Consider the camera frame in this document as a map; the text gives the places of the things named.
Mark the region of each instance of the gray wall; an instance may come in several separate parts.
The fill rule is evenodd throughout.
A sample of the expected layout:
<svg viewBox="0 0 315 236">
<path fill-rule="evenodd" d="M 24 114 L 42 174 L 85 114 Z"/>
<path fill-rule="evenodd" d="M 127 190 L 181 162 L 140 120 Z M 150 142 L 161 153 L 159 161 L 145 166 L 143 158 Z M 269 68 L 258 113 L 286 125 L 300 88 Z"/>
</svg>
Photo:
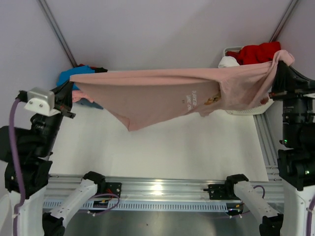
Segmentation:
<svg viewBox="0 0 315 236">
<path fill-rule="evenodd" d="M 47 0 L 78 63 L 110 70 L 217 67 L 270 39 L 290 0 Z"/>
<path fill-rule="evenodd" d="M 293 67 L 310 79 L 315 79 L 315 1 L 302 0 L 292 15 L 279 41 L 282 48 L 295 57 Z M 274 139 L 278 148 L 283 148 L 282 139 L 282 102 L 276 102 L 267 110 Z"/>
<path fill-rule="evenodd" d="M 0 127 L 8 125 L 20 89 L 50 89 L 59 73 L 71 66 L 35 0 L 0 1 Z M 31 113 L 20 105 L 16 125 L 29 127 Z M 0 198 L 6 193 L 0 161 Z M 0 235 L 10 235 L 8 218 Z"/>
</svg>

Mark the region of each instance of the white tabletop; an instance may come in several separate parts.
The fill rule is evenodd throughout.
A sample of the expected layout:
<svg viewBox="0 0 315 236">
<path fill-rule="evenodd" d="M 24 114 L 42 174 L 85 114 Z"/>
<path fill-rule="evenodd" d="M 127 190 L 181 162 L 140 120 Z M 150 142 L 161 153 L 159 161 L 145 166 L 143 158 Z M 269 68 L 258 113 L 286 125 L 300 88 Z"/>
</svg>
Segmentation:
<svg viewBox="0 0 315 236">
<path fill-rule="evenodd" d="M 245 174 L 268 181 L 252 116 L 215 111 L 175 118 L 128 132 L 106 110 L 74 104 L 51 156 L 51 174 L 225 180 Z"/>
</svg>

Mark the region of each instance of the cable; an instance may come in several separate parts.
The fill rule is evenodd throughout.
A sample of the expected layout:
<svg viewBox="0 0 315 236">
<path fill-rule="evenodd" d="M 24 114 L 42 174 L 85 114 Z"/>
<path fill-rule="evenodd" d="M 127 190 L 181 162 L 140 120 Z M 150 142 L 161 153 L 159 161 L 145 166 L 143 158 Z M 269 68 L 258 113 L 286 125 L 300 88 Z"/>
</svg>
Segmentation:
<svg viewBox="0 0 315 236">
<path fill-rule="evenodd" d="M 309 212 L 307 213 L 307 222 L 306 222 L 306 236 L 311 236 L 312 231 L 312 211 L 314 210 L 315 206 L 315 196 L 313 197 L 310 206 L 309 206 Z"/>
<path fill-rule="evenodd" d="M 92 213 L 90 211 L 79 211 L 78 213 L 87 213 L 87 214 L 92 214 L 93 216 L 97 216 L 97 215 L 103 215 L 109 211 L 111 211 L 112 209 L 116 208 L 120 202 L 120 198 L 118 195 L 114 194 L 114 193 L 104 193 L 104 194 L 98 194 L 98 195 L 94 195 L 93 197 L 91 197 L 90 199 L 92 198 L 98 198 L 98 197 L 105 197 L 105 196 L 112 196 L 112 197 L 115 197 L 117 198 L 117 203 L 115 205 L 113 205 L 111 208 L 108 208 L 106 210 L 103 210 L 102 212 L 99 212 L 99 213 Z"/>
<path fill-rule="evenodd" d="M 9 138 L 10 138 L 10 146 L 12 152 L 13 165 L 15 170 L 15 175 L 17 178 L 17 183 L 20 191 L 20 202 L 14 206 L 14 219 L 13 219 L 13 236 L 18 236 L 18 214 L 19 208 L 23 205 L 25 201 L 25 186 L 23 181 L 23 175 L 20 165 L 18 148 L 16 145 L 16 137 L 15 137 L 15 128 L 14 128 L 14 116 L 16 112 L 16 108 L 19 104 L 20 100 L 17 98 L 11 108 L 10 118 L 9 118 Z"/>
<path fill-rule="evenodd" d="M 262 189 L 262 198 L 264 199 L 265 198 L 265 194 L 266 194 L 266 190 L 265 190 L 264 186 L 256 185 L 255 187 L 253 187 L 253 189 L 256 189 L 256 188 L 261 188 Z"/>
</svg>

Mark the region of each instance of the black clamp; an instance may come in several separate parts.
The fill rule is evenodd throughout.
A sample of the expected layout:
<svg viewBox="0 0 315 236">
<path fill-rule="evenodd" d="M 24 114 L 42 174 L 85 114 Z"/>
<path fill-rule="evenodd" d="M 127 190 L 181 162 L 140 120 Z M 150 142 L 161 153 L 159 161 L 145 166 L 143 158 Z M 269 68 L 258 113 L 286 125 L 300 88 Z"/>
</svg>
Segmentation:
<svg viewBox="0 0 315 236">
<path fill-rule="evenodd" d="M 277 216 L 262 218 L 262 224 L 259 225 L 259 233 L 261 236 L 279 236 L 284 215 L 278 214 Z"/>
<path fill-rule="evenodd" d="M 89 179 L 97 184 L 97 193 L 96 194 L 104 194 L 104 193 L 113 193 L 120 197 L 122 191 L 122 183 L 119 182 L 106 182 L 105 176 L 96 173 L 94 171 L 90 171 L 83 176 L 83 179 Z"/>
<path fill-rule="evenodd" d="M 63 236 L 65 227 L 63 226 L 63 218 L 55 218 L 50 212 L 43 214 L 43 230 L 44 236 Z"/>
<path fill-rule="evenodd" d="M 244 174 L 228 176 L 224 184 L 209 184 L 203 191 L 209 193 L 210 200 L 240 200 L 234 194 L 234 185 L 241 181 L 249 180 Z"/>
</svg>

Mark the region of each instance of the laundry basket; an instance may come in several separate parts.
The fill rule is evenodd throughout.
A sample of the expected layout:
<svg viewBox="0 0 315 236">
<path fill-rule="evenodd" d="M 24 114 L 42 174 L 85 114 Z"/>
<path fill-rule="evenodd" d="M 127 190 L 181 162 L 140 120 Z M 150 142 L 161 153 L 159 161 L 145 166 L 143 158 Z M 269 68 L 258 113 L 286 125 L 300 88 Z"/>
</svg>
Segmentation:
<svg viewBox="0 0 315 236">
<path fill-rule="evenodd" d="M 229 51 L 239 52 L 242 48 L 243 47 L 241 47 L 241 46 L 224 48 L 223 56 L 224 57 L 226 56 L 226 52 L 229 52 Z M 243 110 L 243 111 L 226 110 L 226 112 L 228 112 L 231 115 L 239 115 L 239 116 L 259 115 L 259 114 L 263 114 L 273 103 L 274 103 L 274 101 L 269 98 L 269 100 L 266 104 L 261 105 L 259 107 L 255 107 L 255 108 Z"/>
</svg>

